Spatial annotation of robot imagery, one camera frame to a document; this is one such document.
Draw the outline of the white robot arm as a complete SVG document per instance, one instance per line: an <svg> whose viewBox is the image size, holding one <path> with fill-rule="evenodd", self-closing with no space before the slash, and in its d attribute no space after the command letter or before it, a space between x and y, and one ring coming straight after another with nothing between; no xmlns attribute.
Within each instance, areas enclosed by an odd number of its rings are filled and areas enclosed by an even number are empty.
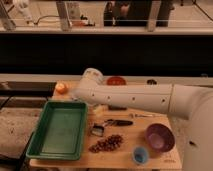
<svg viewBox="0 0 213 171"><path fill-rule="evenodd" d="M183 171L213 171L213 88L176 84L102 84L103 74L84 71L74 96L89 104L169 114L189 120Z"/></svg>

